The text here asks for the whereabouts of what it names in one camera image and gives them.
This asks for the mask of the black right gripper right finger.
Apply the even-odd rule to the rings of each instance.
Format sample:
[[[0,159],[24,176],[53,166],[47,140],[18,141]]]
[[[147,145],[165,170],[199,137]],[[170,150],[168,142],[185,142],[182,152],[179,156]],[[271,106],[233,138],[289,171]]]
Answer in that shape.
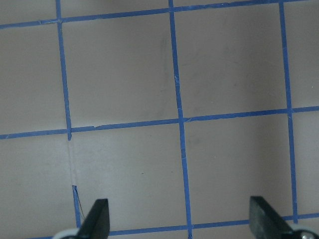
[[[249,201],[249,228],[256,239],[293,239],[294,230],[261,196]]]

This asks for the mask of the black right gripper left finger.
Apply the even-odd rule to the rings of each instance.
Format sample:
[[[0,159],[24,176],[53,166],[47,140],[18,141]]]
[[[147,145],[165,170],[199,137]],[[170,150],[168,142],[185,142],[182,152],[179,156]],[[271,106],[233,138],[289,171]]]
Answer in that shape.
[[[97,199],[76,234],[77,239],[107,239],[110,233],[108,199]]]

